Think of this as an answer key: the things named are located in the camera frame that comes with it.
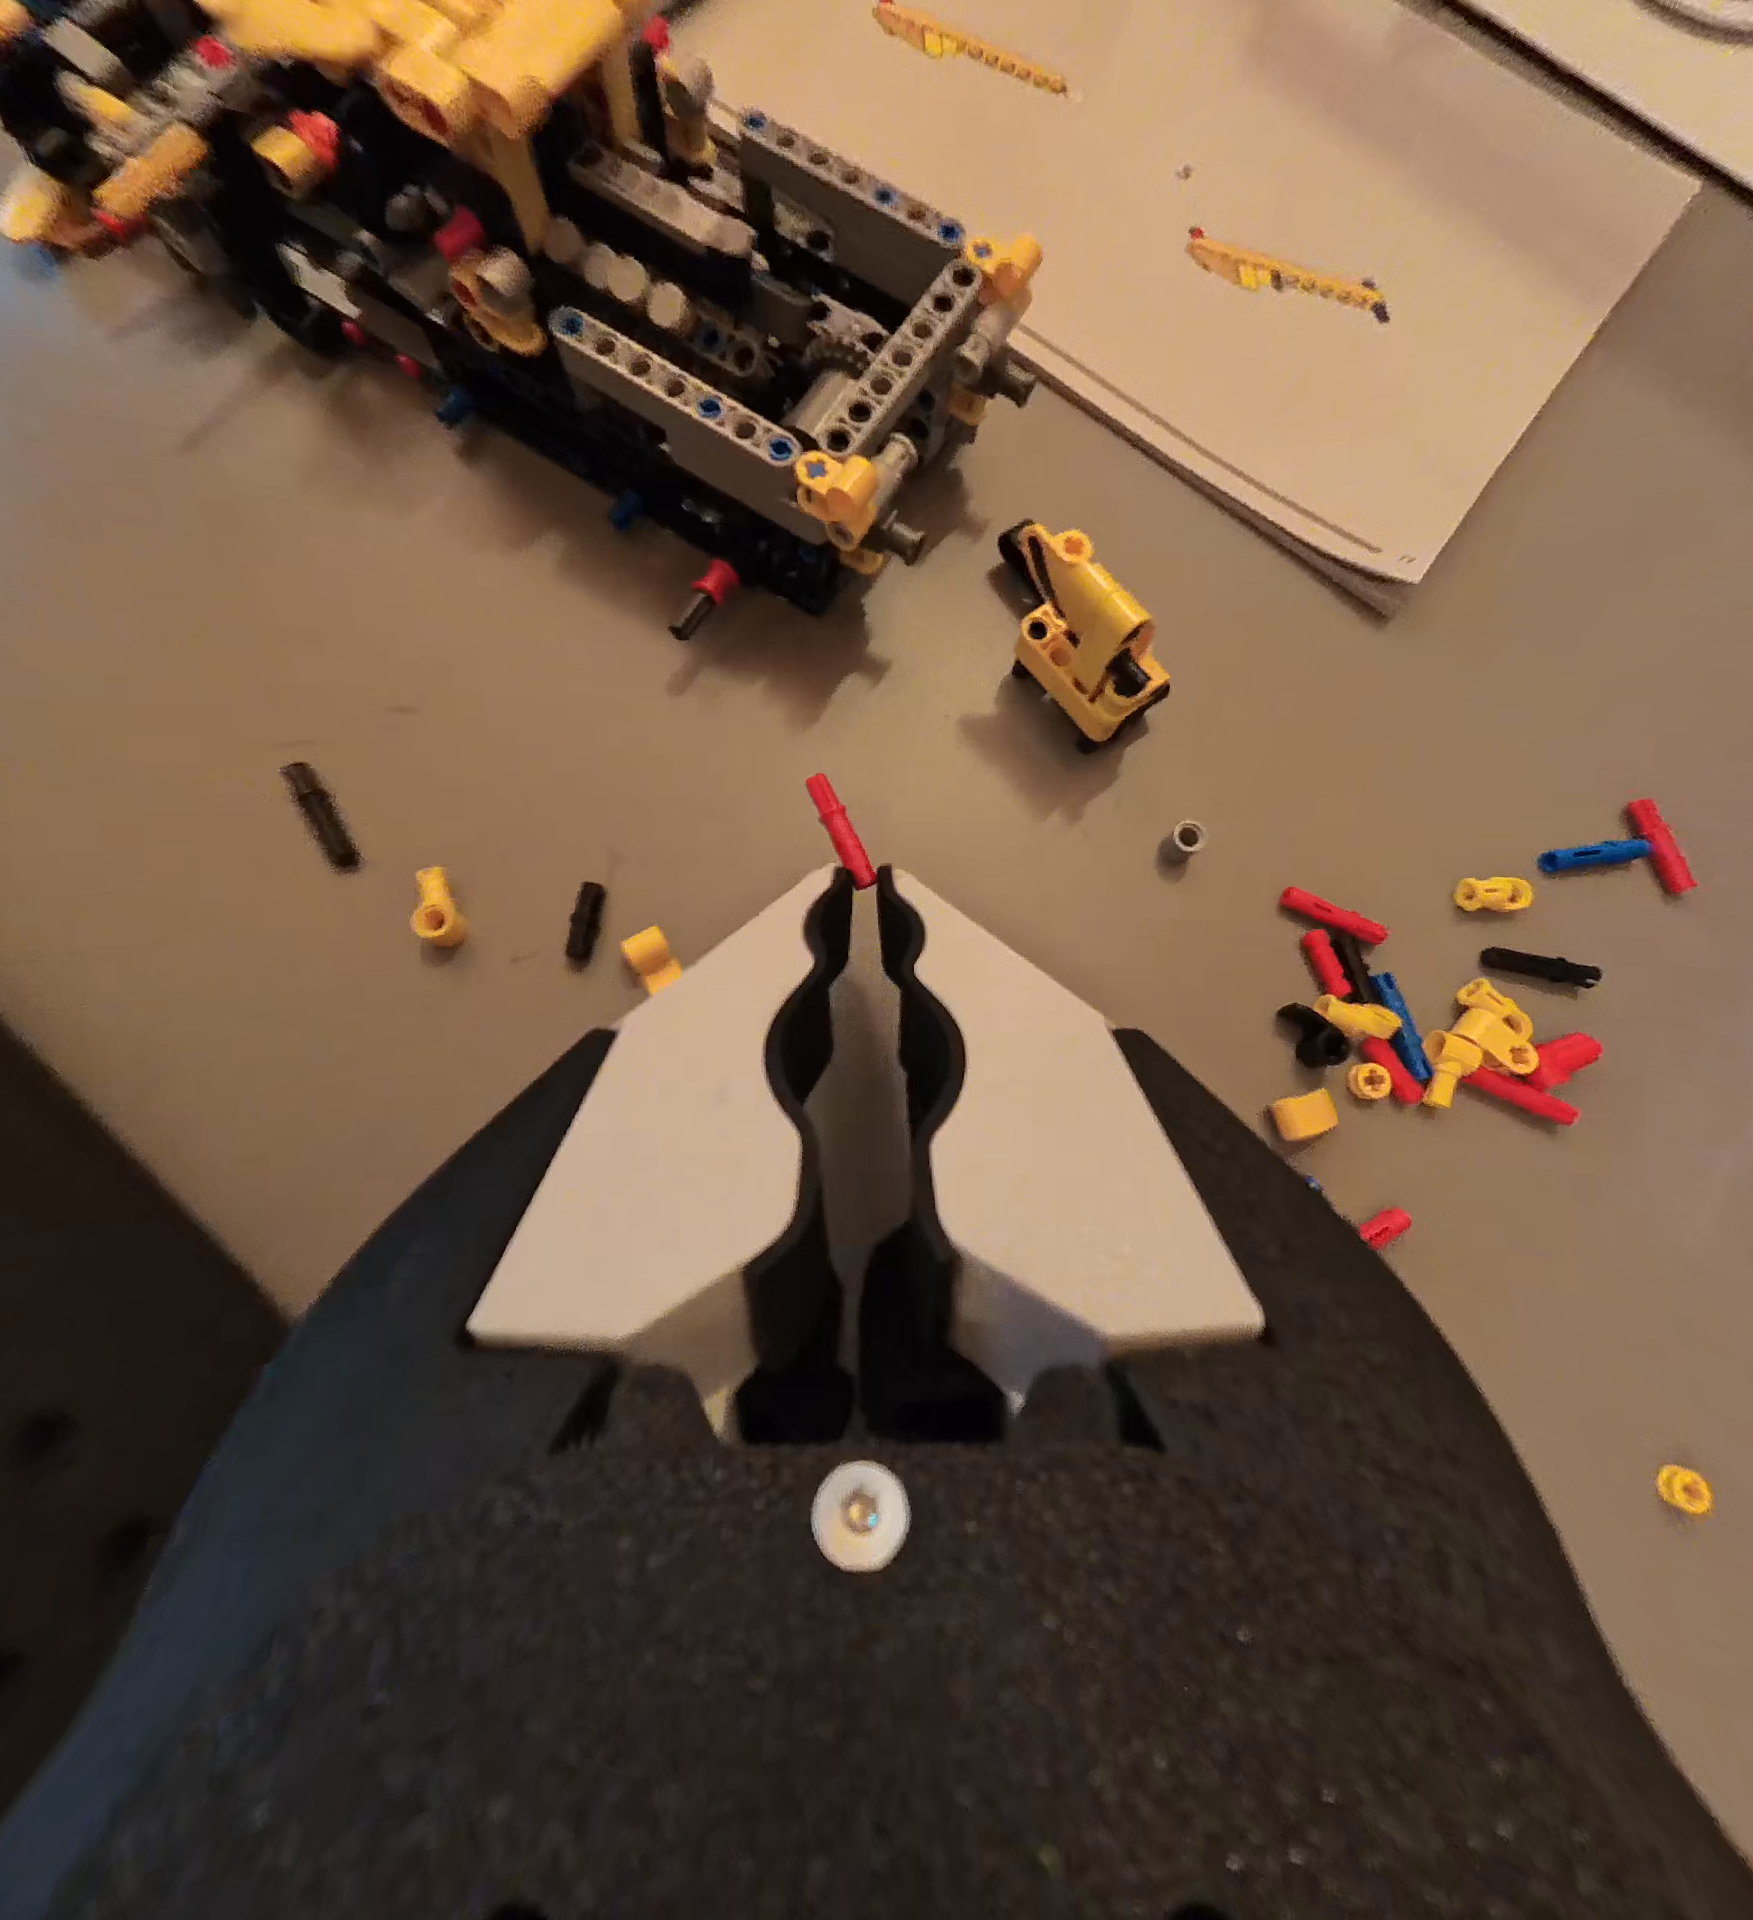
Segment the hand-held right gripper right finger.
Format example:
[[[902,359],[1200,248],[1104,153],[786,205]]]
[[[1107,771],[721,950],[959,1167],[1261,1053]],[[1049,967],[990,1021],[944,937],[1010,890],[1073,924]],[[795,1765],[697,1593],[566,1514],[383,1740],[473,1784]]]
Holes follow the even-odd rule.
[[[1267,1328],[1115,1029],[902,868],[875,883],[933,1343],[1007,1399]]]

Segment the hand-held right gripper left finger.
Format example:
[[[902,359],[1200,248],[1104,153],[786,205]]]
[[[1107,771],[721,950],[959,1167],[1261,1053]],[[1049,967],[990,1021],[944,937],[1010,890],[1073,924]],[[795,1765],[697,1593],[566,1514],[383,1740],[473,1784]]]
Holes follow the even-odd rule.
[[[838,1375],[809,1099],[855,885],[805,875],[618,1021],[467,1340],[670,1369],[709,1423],[747,1380]]]

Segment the red toy pin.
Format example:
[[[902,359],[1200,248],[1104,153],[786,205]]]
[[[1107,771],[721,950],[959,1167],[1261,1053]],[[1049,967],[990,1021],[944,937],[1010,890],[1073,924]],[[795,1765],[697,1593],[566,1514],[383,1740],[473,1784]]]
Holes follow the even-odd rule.
[[[878,863],[863,846],[863,837],[830,778],[813,775],[805,781],[805,791],[838,869],[851,877],[856,892],[872,890],[878,883]]]

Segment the yellow toy brick assembly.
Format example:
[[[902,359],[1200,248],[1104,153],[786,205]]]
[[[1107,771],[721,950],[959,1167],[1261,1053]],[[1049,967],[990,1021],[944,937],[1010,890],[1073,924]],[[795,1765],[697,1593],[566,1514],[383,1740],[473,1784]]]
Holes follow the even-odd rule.
[[[1082,754],[1131,731],[1169,697],[1154,651],[1155,621],[1096,558],[1080,530],[1024,518],[998,534],[998,561],[1023,590],[1008,678],[1058,712]]]

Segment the scattered small toy pins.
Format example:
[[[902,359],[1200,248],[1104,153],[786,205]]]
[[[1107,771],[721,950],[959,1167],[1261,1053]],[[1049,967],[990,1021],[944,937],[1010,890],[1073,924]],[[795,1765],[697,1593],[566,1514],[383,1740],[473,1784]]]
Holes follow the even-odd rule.
[[[1695,868],[1653,798],[1625,803],[1623,821],[1632,828],[1623,837],[1541,850],[1534,872],[1561,877],[1641,863],[1670,900],[1697,892]],[[1464,914],[1513,914],[1532,902],[1534,888],[1522,875],[1464,877],[1453,892]],[[1497,979],[1585,993],[1601,982],[1601,967],[1569,955],[1481,948],[1478,973],[1455,993],[1453,1024],[1422,1037],[1400,988],[1368,959],[1390,937],[1383,924],[1295,885],[1281,890],[1276,910],[1305,925],[1297,946],[1318,986],[1313,1007],[1286,1007],[1281,1015],[1292,1026],[1298,1064],[1320,1070],[1348,1061],[1353,1048],[1357,1058],[1344,1077],[1357,1099],[1395,1096],[1446,1112],[1457,1091],[1468,1087],[1551,1128],[1578,1123],[1580,1112],[1556,1089],[1591,1068],[1601,1045],[1584,1031],[1534,1041],[1534,1021]],[[1327,1091],[1274,1099],[1269,1117],[1288,1143],[1318,1140],[1338,1125]],[[1665,1463],[1653,1485],[1657,1501],[1686,1518],[1712,1511],[1712,1488],[1697,1469]]]

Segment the long black toy pin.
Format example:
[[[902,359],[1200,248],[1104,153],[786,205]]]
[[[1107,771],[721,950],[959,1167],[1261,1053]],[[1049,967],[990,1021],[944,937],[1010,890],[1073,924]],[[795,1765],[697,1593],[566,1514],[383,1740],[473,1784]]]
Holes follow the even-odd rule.
[[[303,761],[286,763],[280,766],[280,778],[327,866],[335,873],[356,873],[361,869],[361,850],[341,806],[335,803],[329,785],[316,769]]]

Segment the dark perforated pad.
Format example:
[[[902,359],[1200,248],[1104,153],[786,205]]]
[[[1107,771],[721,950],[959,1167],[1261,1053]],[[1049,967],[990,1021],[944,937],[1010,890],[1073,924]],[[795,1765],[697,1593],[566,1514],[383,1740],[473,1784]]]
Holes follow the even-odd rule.
[[[247,1273],[0,1021],[0,1815],[281,1338]]]

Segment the yellow toy car model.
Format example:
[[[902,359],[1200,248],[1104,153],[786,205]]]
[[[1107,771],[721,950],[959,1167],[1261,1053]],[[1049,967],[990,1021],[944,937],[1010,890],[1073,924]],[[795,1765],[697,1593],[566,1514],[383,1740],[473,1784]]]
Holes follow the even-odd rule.
[[[1024,406],[1040,248],[760,108],[667,3],[0,2],[0,231],[151,237],[243,318],[421,385],[822,610],[913,563],[911,480]]]

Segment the instruction booklet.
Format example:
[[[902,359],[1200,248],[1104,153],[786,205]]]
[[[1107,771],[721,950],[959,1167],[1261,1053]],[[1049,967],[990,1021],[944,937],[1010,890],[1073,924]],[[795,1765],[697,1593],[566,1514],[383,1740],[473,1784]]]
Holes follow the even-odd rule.
[[[1018,348],[1345,595],[1398,610],[1699,185],[1431,3],[682,3],[760,108],[1043,264]]]

